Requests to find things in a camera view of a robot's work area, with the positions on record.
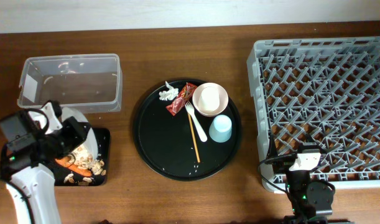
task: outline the light blue cup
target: light blue cup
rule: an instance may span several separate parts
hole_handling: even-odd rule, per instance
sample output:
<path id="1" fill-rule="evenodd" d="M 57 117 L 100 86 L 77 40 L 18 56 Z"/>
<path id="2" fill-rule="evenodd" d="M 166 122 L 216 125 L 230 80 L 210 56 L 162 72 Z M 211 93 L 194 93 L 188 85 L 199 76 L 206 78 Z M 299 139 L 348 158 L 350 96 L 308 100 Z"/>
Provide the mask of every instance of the light blue cup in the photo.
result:
<path id="1" fill-rule="evenodd" d="M 214 118 L 209 128 L 209 136 L 215 142 L 226 142 L 231 137 L 231 120 L 226 115 L 219 115 Z"/>

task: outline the bowl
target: bowl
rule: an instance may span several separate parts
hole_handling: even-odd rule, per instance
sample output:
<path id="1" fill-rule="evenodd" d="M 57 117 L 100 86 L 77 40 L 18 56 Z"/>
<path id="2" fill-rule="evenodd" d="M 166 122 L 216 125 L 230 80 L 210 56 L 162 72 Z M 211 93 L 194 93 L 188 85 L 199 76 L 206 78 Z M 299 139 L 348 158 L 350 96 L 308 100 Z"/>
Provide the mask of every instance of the bowl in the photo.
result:
<path id="1" fill-rule="evenodd" d="M 220 101 L 219 107 L 214 111 L 205 111 L 199 107 L 199 100 L 201 97 L 201 93 L 204 89 L 208 87 L 216 88 L 219 93 L 219 101 Z M 204 83 L 198 86 L 197 89 L 194 91 L 194 94 L 192 95 L 192 103 L 194 104 L 195 109 L 197 109 L 197 111 L 200 114 L 202 114 L 203 116 L 212 117 L 212 116 L 216 116 L 220 114 L 226 109 L 227 104 L 228 104 L 228 95 L 227 95 L 226 90 L 223 87 L 221 87 L 221 85 L 216 84 L 216 83 Z"/>

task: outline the white cup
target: white cup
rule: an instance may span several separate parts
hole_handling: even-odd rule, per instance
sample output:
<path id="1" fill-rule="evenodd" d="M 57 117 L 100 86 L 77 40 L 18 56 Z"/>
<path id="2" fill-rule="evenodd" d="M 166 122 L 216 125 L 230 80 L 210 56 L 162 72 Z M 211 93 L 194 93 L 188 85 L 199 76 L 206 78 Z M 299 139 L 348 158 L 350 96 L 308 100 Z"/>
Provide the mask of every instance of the white cup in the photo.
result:
<path id="1" fill-rule="evenodd" d="M 219 115 L 214 118 L 209 128 L 209 136 L 215 142 L 226 142 L 231 137 L 232 124 L 229 117 Z"/>
<path id="2" fill-rule="evenodd" d="M 201 110 L 206 112 L 212 112 L 217 110 L 220 105 L 219 92 L 216 88 L 206 87 L 201 92 L 201 97 L 199 99 L 199 107 Z"/>

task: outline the fork handle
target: fork handle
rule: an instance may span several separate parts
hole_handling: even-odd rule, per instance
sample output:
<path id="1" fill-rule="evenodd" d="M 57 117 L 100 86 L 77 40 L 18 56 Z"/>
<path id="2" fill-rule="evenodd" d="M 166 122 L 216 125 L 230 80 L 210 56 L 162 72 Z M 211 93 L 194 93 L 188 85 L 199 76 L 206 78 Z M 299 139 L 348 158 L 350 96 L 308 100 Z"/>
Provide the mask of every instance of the fork handle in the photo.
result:
<path id="1" fill-rule="evenodd" d="M 192 117 L 192 120 L 194 121 L 195 129 L 197 130 L 198 136 L 200 137 L 202 142 L 206 142 L 208 140 L 208 137 L 203 131 L 201 124 L 198 122 L 197 117 L 195 116 L 195 114 L 194 115 L 190 114 L 190 115 Z"/>

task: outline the dish rack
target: dish rack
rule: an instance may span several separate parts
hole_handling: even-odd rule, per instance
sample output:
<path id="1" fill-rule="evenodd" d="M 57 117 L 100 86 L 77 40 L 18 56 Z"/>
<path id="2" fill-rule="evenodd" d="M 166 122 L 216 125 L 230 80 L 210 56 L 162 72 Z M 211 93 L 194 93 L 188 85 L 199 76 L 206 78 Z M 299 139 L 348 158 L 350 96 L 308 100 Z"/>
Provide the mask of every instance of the dish rack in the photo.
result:
<path id="1" fill-rule="evenodd" d="M 270 133 L 278 154 L 296 151 L 309 134 L 328 152 L 312 179 L 380 187 L 380 37 L 260 40 L 247 65 L 260 161 Z M 261 172 L 285 188 L 272 165 Z"/>

